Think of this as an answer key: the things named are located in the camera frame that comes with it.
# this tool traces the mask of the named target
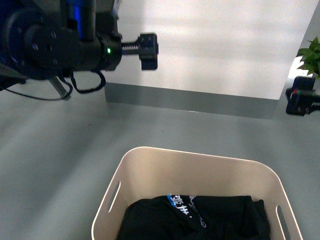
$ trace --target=white plastic basket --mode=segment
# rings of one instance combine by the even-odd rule
[[[268,166],[152,147],[138,147],[123,156],[93,221],[92,239],[115,240],[130,204],[174,194],[263,199],[271,239],[303,239],[283,185]]]

